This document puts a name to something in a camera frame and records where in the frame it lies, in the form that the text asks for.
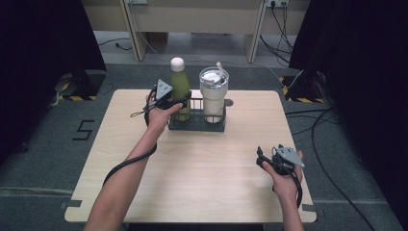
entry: white bottle cap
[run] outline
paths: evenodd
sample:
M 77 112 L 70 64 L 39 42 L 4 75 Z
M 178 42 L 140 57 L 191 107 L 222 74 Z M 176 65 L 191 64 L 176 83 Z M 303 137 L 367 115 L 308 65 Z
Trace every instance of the white bottle cap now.
M 171 60 L 171 69 L 176 72 L 184 70 L 184 60 L 178 57 L 173 58 Z

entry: black curtain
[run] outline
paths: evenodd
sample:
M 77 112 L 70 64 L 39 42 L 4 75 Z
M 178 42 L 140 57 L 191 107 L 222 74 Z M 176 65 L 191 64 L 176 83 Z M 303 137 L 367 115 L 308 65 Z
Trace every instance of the black curtain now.
M 343 1 L 330 21 L 331 2 L 311 1 L 291 66 L 326 75 L 359 155 L 408 229 L 408 2 Z
M 0 163 L 27 139 L 60 78 L 106 70 L 80 0 L 0 1 Z

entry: yellow black tape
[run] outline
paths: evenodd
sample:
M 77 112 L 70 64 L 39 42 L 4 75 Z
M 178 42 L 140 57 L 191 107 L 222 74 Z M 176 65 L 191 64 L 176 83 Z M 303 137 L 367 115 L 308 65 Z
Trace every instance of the yellow black tape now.
M 89 96 L 89 95 L 76 95 L 75 89 L 71 90 L 70 87 L 70 82 L 66 83 L 63 86 L 63 89 L 61 90 L 61 95 L 59 97 L 60 100 L 70 100 L 70 101 L 85 101 L 85 100 L 95 100 L 96 95 Z
M 285 77 L 279 78 L 280 82 L 283 83 Z M 290 102 L 300 102 L 300 103 L 323 103 L 323 99 L 319 96 L 318 90 L 316 93 L 311 95 L 300 95 L 297 93 L 291 92 L 291 89 L 288 89 L 288 86 L 284 86 L 282 88 L 283 94 L 285 95 L 285 99 Z
M 95 99 L 96 99 L 96 96 L 60 95 L 60 100 L 85 101 L 85 100 L 95 100 Z

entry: human hand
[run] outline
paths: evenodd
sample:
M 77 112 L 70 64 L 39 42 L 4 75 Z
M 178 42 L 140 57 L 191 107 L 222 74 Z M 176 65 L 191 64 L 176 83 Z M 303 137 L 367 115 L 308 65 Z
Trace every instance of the human hand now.
M 154 100 L 155 94 L 156 93 L 153 93 L 151 95 L 149 101 Z M 182 107 L 182 103 L 173 105 L 171 108 L 168 108 L 166 110 L 162 110 L 152 106 L 152 108 L 149 110 L 149 125 L 147 126 L 147 129 L 151 129 L 162 134 L 167 126 L 170 116 L 178 112 Z
M 300 159 L 302 159 L 303 158 L 302 151 L 297 151 L 297 156 Z M 289 199 L 289 200 L 296 201 L 297 187 L 292 177 L 289 175 L 279 175 L 275 171 L 275 169 L 273 169 L 273 167 L 267 162 L 262 162 L 262 166 L 264 167 L 264 170 L 267 173 L 269 173 L 269 175 L 272 177 L 273 179 L 272 189 L 274 192 L 276 192 L 279 199 L 280 200 Z M 294 165 L 294 172 L 297 175 L 297 179 L 299 180 L 299 183 L 301 183 L 303 179 L 301 168 L 297 165 Z

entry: green bottle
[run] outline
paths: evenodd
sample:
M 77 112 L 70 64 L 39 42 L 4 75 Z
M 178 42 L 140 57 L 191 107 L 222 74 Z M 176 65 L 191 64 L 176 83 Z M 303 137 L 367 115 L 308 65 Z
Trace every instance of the green bottle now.
M 173 87 L 171 98 L 173 100 L 180 100 L 185 98 L 190 92 L 189 79 L 187 78 L 186 71 L 184 69 L 184 60 L 181 58 L 174 58 L 171 60 L 171 75 L 170 85 Z M 179 121 L 185 121 L 190 118 L 191 105 L 190 100 L 187 102 L 187 107 L 180 109 L 180 111 L 174 115 L 174 118 Z

